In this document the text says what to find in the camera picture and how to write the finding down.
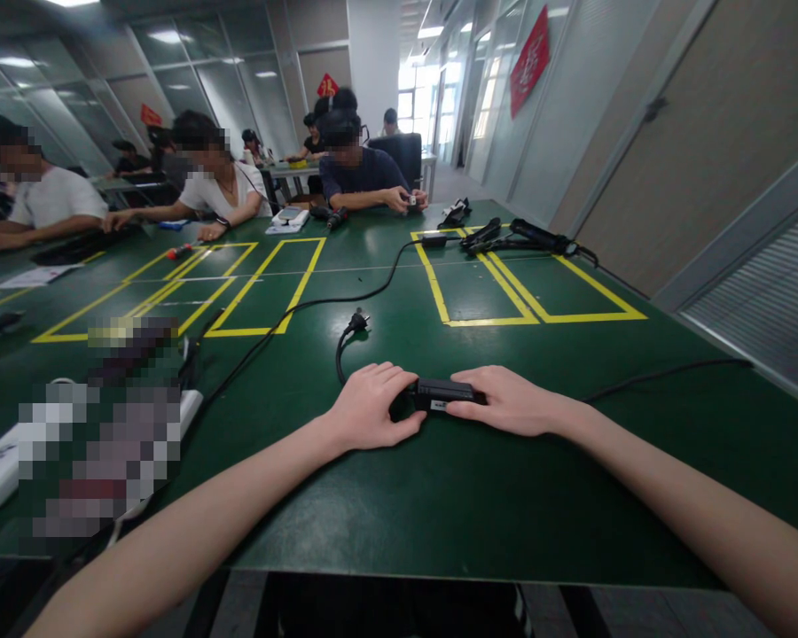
white device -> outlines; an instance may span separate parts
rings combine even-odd
[[[192,424],[198,408],[204,397],[198,390],[186,390],[180,395],[180,440],[183,440],[186,431]],[[18,489],[19,444],[24,432],[30,432],[31,424],[15,424],[0,438],[0,506]],[[44,428],[43,424],[32,424],[32,429]],[[121,518],[133,518],[145,510],[148,499],[139,503],[135,508],[124,514]]]

person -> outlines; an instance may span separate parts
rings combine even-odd
[[[123,177],[136,173],[148,173],[151,170],[151,161],[144,155],[136,152],[136,146],[127,140],[115,140],[113,146],[121,151],[121,159],[115,165],[111,177]]]
[[[379,137],[388,137],[392,135],[401,135],[402,131],[399,129],[399,125],[396,123],[396,109],[395,108],[388,108],[384,112],[384,128],[379,133]]]
[[[100,228],[106,203],[89,180],[44,158],[29,131],[0,115],[0,167],[20,181],[0,252]]]
[[[189,160],[177,152],[171,131],[163,127],[148,127],[148,139],[153,144],[151,171],[163,173],[178,192],[186,187],[186,178],[192,172]]]
[[[254,165],[258,168],[262,167],[263,164],[266,163],[266,158],[263,156],[263,146],[257,134],[252,129],[246,128],[242,132],[242,141],[245,143],[246,148],[242,151],[242,159],[240,161],[243,164],[248,164],[246,161],[246,151],[250,151],[251,156],[254,158]]]
[[[325,142],[319,135],[316,116],[313,113],[305,115],[304,125],[308,128],[308,131],[310,131],[309,137],[304,141],[298,153],[295,155],[287,155],[284,161],[320,161],[325,155]],[[308,191],[311,194],[322,192],[322,180],[319,178],[319,175],[311,175],[308,177]]]
[[[138,215],[150,222],[165,222],[195,218],[198,211],[210,208],[215,221],[199,231],[198,239],[216,241],[252,217],[271,217],[260,171],[234,161],[225,132],[215,122],[204,113],[184,111],[175,120],[172,134],[196,167],[180,199],[171,206],[110,213],[104,220],[105,232],[119,230]]]
[[[426,193],[411,191],[393,158],[382,150],[361,145],[361,119],[351,89],[341,88],[331,98],[320,98],[314,114],[329,151],[319,161],[319,176],[332,208],[354,211],[388,206],[407,213],[411,193],[420,210],[428,206]]]
[[[417,378],[390,362],[361,368],[325,414],[196,487],[86,565],[51,598],[27,635],[138,634],[188,596],[314,471],[351,450],[394,446],[417,434],[425,412],[398,423],[388,414]],[[766,626],[798,636],[798,530],[595,408],[511,370],[486,366],[457,372],[452,380],[484,392],[488,405],[453,401],[449,414],[523,437],[555,434],[572,441],[664,521]]]

white t-shirt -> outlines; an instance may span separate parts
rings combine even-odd
[[[51,167],[41,181],[18,186],[9,221],[40,229],[78,214],[104,219],[106,203],[85,177]]]
[[[260,171],[247,164],[234,162],[234,175],[237,176],[237,201],[238,206],[246,203],[246,197],[250,192],[259,192],[263,195],[263,202],[260,210],[257,211],[258,217],[271,217],[272,209],[266,199],[266,187],[263,186],[263,176]],[[201,170],[191,173],[186,179],[184,192],[180,195],[180,201],[193,210],[204,210],[210,208],[214,213],[227,219],[234,209],[224,198],[222,188],[218,182]]]

hand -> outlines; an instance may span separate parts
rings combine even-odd
[[[227,232],[228,227],[219,222],[213,222],[198,231],[199,241],[216,241]]]
[[[408,212],[408,201],[403,197],[409,197],[408,191],[403,186],[394,186],[392,189],[385,189],[381,192],[382,203],[397,213]]]
[[[414,189],[412,195],[417,198],[417,208],[426,210],[428,208],[428,193],[420,189]]]
[[[127,210],[115,211],[114,213],[107,213],[101,228],[104,232],[112,232],[113,230],[121,230],[121,228],[133,219],[139,211],[135,208],[128,208]]]
[[[18,250],[29,246],[27,233],[0,233],[0,252],[4,250]]]
[[[417,378],[389,362],[371,363],[349,377],[333,407],[319,419],[339,451],[390,447],[419,432],[425,412],[414,412],[399,423],[387,413],[393,400]]]
[[[473,389],[484,392],[488,405],[452,401],[446,405],[447,412],[520,436],[538,436],[546,432],[564,436],[574,423],[590,418],[594,412],[591,406],[543,390],[502,366],[456,372],[452,380],[468,383]]]

power cord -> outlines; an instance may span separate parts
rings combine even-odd
[[[233,370],[228,374],[228,376],[224,379],[224,381],[219,384],[218,387],[213,391],[212,394],[209,395],[206,401],[201,404],[201,411],[207,409],[207,407],[215,401],[219,397],[219,395],[225,391],[231,381],[239,374],[239,372],[245,368],[248,360],[251,358],[251,355],[254,354],[261,346],[265,346],[271,341],[271,338],[275,335],[275,331],[281,325],[281,323],[293,312],[297,310],[303,310],[306,307],[317,306],[319,304],[325,303],[349,303],[351,301],[364,301],[369,299],[370,297],[375,297],[375,295],[383,292],[387,289],[390,285],[390,282],[393,281],[393,275],[396,273],[396,267],[399,265],[399,258],[402,257],[402,253],[408,246],[412,246],[415,244],[422,244],[424,248],[443,248],[446,246],[447,242],[450,241],[458,241],[461,237],[447,237],[442,233],[433,234],[429,237],[423,237],[421,239],[414,239],[413,241],[404,244],[400,249],[399,252],[396,254],[396,258],[393,261],[393,266],[390,269],[390,274],[387,275],[387,281],[384,282],[381,286],[376,288],[373,291],[367,292],[366,294],[356,295],[355,297],[334,297],[334,298],[326,298],[320,300],[312,300],[312,301],[304,301],[303,303],[297,304],[293,307],[290,307],[281,315],[278,322],[275,323],[265,335],[263,335],[257,343],[251,346],[248,351],[243,355],[242,359],[239,360],[236,366],[234,366]]]
[[[712,365],[738,365],[742,366],[743,368],[753,368],[754,364],[747,359],[707,359],[706,361],[701,362],[694,362],[694,363],[686,363],[684,365],[676,366],[675,368],[671,368],[669,370],[660,370],[659,372],[651,372],[650,374],[639,375],[637,377],[628,378],[626,381],[622,381],[619,384],[612,385],[605,390],[600,390],[599,392],[595,392],[594,394],[589,394],[584,399],[580,399],[583,403],[593,403],[599,399],[603,399],[609,394],[614,394],[620,392],[621,390],[630,387],[631,385],[642,383],[644,381],[652,381],[656,378],[667,377],[668,375],[677,374],[678,372],[683,372],[684,370],[694,370],[695,368],[705,368],[707,366]]]
[[[337,342],[337,354],[334,356],[334,364],[337,366],[337,378],[340,380],[340,385],[346,384],[346,375],[343,374],[343,364],[341,361],[343,356],[343,342],[346,340],[346,336],[352,333],[357,334],[360,331],[365,331],[369,321],[370,318],[364,316],[364,311],[359,308],[352,315],[351,320],[348,322],[348,326],[346,326],[346,329],[340,335],[340,341]]]

